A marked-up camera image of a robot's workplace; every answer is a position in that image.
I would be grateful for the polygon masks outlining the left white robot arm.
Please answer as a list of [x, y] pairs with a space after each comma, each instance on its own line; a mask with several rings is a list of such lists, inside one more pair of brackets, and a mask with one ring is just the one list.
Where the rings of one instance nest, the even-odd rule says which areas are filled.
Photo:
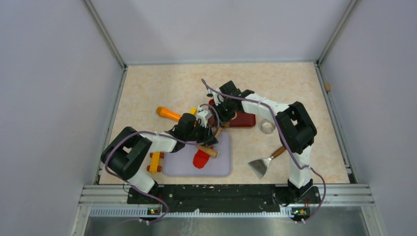
[[178, 152], [185, 146], [214, 145], [216, 132], [209, 124], [214, 112], [202, 110], [196, 115], [184, 113], [178, 123], [165, 132], [136, 131], [125, 127], [104, 149], [100, 160], [105, 170], [139, 189], [145, 203], [157, 199], [155, 180], [141, 169], [146, 156], [155, 152]]

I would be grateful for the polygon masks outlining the red dough lump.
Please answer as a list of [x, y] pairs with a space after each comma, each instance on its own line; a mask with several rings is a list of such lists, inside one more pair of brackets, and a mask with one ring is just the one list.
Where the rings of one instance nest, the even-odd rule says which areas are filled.
[[193, 166], [197, 169], [202, 169], [209, 161], [210, 155], [204, 151], [198, 150], [193, 158]]

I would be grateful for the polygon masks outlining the wooden dough roller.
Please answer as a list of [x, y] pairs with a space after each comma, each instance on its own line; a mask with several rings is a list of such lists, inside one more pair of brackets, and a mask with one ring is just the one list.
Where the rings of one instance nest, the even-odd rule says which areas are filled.
[[[218, 138], [222, 131], [230, 127], [230, 122], [224, 123], [224, 125], [217, 128], [214, 137]], [[197, 149], [208, 154], [210, 157], [216, 158], [219, 154], [219, 151], [216, 151], [213, 146], [198, 145]]]

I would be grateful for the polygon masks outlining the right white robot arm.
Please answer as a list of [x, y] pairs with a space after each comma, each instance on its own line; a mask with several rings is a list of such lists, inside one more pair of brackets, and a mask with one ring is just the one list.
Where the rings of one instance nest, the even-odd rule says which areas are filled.
[[207, 88], [216, 106], [231, 119], [234, 111], [253, 114], [274, 123], [280, 142], [290, 155], [290, 175], [288, 195], [295, 203], [308, 197], [313, 180], [309, 170], [310, 154], [317, 135], [317, 129], [304, 105], [298, 101], [285, 104], [272, 101], [252, 90], [241, 91], [233, 81], [220, 88]]

